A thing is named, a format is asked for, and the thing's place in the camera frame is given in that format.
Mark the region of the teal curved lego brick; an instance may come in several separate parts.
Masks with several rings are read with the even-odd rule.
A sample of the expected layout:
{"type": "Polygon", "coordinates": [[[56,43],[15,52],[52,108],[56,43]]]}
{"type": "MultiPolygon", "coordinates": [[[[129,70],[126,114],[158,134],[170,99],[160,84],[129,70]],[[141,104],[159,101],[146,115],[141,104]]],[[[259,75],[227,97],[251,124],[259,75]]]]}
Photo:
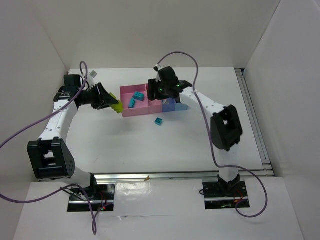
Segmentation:
{"type": "Polygon", "coordinates": [[[143,102],[145,99],[145,94],[143,92],[135,91],[132,98],[136,101],[143,102]]]}

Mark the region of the long green lego brick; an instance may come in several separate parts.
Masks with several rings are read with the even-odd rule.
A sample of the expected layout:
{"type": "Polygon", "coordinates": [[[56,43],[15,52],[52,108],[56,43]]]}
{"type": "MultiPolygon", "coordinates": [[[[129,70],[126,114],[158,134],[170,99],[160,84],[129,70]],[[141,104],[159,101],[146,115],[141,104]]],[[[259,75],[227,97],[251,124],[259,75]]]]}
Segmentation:
{"type": "Polygon", "coordinates": [[[117,99],[117,97],[116,97],[112,92],[110,92],[109,94],[110,94],[114,99],[117,100],[117,103],[116,103],[116,104],[113,104],[113,105],[111,106],[111,108],[112,108],[117,114],[122,113],[122,112],[124,111],[123,103],[122,103],[119,99],[117,99]]]}

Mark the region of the teal long lego brick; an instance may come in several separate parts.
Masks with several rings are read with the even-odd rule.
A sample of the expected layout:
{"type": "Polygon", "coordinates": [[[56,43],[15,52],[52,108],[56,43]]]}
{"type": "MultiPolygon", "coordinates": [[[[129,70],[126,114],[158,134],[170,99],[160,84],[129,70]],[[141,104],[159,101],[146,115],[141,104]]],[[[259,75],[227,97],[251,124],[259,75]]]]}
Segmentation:
{"type": "Polygon", "coordinates": [[[136,103],[136,100],[134,98],[131,98],[128,104],[128,108],[133,109],[135,107],[135,103],[136,103]]]}

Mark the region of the small teal square lego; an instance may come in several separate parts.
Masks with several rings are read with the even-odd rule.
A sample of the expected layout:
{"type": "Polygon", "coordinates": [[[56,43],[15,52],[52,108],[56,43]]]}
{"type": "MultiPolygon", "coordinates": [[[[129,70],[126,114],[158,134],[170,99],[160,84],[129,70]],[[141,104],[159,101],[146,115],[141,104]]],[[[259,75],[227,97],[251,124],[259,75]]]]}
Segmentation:
{"type": "Polygon", "coordinates": [[[154,123],[157,126],[161,126],[163,124],[163,120],[161,118],[157,117],[156,120],[154,121],[154,123]]]}

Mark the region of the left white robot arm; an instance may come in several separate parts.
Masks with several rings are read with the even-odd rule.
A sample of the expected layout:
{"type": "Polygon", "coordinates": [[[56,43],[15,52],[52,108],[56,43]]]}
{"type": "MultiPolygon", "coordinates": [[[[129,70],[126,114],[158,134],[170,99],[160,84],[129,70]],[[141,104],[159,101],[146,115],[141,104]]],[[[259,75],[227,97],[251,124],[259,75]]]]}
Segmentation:
{"type": "Polygon", "coordinates": [[[44,181],[61,181],[68,185],[80,185],[90,198],[98,194],[94,174],[76,167],[75,159],[66,140],[79,107],[90,105],[95,110],[107,108],[120,114],[124,108],[116,96],[105,90],[101,83],[94,83],[97,73],[91,71],[87,81],[81,75],[64,76],[62,86],[53,99],[54,116],[35,141],[27,145],[27,153],[35,177],[44,181]]]}

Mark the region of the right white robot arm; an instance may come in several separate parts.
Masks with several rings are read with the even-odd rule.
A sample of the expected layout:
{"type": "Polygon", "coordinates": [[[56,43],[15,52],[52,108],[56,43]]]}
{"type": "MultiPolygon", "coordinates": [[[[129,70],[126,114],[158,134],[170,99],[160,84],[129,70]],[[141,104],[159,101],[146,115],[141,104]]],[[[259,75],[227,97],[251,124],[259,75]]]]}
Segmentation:
{"type": "Polygon", "coordinates": [[[208,131],[213,162],[218,168],[218,187],[227,195],[235,191],[240,182],[237,168],[238,144],[243,135],[235,106],[224,106],[198,92],[194,83],[180,80],[170,66],[156,65],[156,78],[148,80],[148,99],[175,100],[202,112],[208,131]]]}

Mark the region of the small pink container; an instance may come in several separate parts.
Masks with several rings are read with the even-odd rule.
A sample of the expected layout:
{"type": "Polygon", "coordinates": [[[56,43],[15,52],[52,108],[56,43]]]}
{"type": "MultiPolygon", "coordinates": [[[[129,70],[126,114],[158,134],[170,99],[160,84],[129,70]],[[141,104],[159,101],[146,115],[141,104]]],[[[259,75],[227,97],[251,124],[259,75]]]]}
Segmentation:
{"type": "Polygon", "coordinates": [[[158,114],[161,113],[163,110],[162,101],[161,100],[147,100],[148,103],[148,113],[151,114],[158,114]]]}

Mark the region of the purple-blue container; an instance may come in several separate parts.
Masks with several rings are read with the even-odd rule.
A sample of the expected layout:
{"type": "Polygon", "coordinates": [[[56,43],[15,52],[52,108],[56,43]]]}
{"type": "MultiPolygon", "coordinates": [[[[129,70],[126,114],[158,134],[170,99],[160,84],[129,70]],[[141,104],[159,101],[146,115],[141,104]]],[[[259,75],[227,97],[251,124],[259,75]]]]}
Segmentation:
{"type": "Polygon", "coordinates": [[[166,105],[162,104],[162,112],[163,113],[174,112],[176,107],[176,101],[172,98],[167,98],[167,99],[170,100],[170,104],[166,104],[166,105]]]}

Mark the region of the light blue container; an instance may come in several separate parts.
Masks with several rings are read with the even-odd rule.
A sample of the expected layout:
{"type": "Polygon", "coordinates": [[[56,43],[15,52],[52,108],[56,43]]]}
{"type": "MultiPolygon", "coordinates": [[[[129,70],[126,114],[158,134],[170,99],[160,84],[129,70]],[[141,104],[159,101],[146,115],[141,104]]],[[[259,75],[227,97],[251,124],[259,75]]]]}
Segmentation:
{"type": "Polygon", "coordinates": [[[176,103],[175,104],[175,111],[186,111],[189,109],[189,106],[183,103],[176,103]]]}

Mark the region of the large pink container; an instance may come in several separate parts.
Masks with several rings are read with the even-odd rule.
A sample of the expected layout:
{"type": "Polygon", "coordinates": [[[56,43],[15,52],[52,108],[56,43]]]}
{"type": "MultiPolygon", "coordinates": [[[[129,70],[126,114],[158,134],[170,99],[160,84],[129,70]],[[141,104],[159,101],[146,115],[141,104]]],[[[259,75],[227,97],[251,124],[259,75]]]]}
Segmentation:
{"type": "Polygon", "coordinates": [[[147,95],[147,85],[127,85],[120,87],[120,100],[123,103],[122,117],[134,117],[147,115],[149,113],[149,102],[147,95]],[[143,101],[133,98],[136,92],[144,95],[143,101]]]}

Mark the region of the aluminium front rail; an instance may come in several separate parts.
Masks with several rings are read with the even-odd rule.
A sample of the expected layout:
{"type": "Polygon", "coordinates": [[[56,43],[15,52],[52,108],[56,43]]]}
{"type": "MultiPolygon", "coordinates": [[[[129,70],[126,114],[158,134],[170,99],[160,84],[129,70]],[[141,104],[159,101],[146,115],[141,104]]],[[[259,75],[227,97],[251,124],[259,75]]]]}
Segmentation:
{"type": "Polygon", "coordinates": [[[115,173],[94,174],[98,182],[111,181],[144,181],[176,180],[176,179],[211,179],[218,176],[218,171],[187,171],[187,172],[153,172],[153,173],[115,173]]]}

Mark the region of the aluminium rail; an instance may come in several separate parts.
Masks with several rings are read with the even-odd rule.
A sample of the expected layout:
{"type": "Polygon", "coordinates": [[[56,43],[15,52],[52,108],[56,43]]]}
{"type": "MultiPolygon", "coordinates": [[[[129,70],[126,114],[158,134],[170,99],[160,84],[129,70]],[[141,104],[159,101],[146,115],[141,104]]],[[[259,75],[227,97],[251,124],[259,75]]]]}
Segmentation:
{"type": "Polygon", "coordinates": [[[257,115],[253,106],[252,98],[249,93],[249,89],[244,77],[244,68],[235,68],[235,74],[239,83],[239,87],[242,93],[244,104],[248,113],[250,124],[253,130],[253,135],[257,143],[258,152],[261,158],[263,171],[261,176],[275,176],[272,163],[270,162],[269,154],[266,148],[266,144],[258,123],[257,115]]]}
{"type": "Polygon", "coordinates": [[[218,176],[218,171],[187,171],[187,172],[153,172],[153,173],[115,173],[94,174],[98,182],[111,181],[144,181],[176,180],[176,179],[211,179],[218,176]]]}

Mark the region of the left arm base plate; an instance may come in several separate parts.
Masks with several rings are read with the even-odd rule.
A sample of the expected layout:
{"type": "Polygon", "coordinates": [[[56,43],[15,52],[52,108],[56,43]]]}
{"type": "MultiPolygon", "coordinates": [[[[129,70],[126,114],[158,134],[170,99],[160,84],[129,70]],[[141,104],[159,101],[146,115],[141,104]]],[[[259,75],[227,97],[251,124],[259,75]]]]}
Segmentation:
{"type": "MultiPolygon", "coordinates": [[[[92,210],[94,212],[97,212],[98,210],[101,212],[113,212],[115,189],[116,186],[114,183],[98,184],[95,186],[94,191],[85,189],[89,197],[92,210]]],[[[67,212],[80,213],[90,211],[87,198],[78,188],[72,187],[67,191],[69,192],[67,212]]]]}

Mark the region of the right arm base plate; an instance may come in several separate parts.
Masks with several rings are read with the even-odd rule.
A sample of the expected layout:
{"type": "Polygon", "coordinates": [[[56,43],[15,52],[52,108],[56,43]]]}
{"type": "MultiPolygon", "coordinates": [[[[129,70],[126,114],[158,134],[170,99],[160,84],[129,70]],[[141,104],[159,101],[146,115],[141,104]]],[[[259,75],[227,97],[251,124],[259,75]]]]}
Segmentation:
{"type": "Polygon", "coordinates": [[[204,197],[204,207],[206,210],[234,209],[236,204],[238,208],[250,208],[247,187],[244,181],[231,191],[224,193],[217,181],[203,182],[199,194],[204,197]]]}

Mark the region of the aluminium right rail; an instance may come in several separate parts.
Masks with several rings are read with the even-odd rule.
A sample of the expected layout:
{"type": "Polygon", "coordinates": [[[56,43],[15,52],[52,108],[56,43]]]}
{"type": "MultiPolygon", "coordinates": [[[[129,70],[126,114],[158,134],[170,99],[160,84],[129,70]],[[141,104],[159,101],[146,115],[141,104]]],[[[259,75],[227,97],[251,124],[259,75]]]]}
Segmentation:
{"type": "Polygon", "coordinates": [[[235,68],[235,74],[239,83],[239,87],[242,93],[244,104],[248,113],[250,124],[253,130],[253,135],[257,143],[258,152],[261,158],[263,171],[261,176],[275,176],[272,163],[270,162],[269,154],[266,148],[266,144],[258,123],[257,115],[253,106],[252,98],[249,93],[249,89],[244,77],[244,68],[235,68]]]}

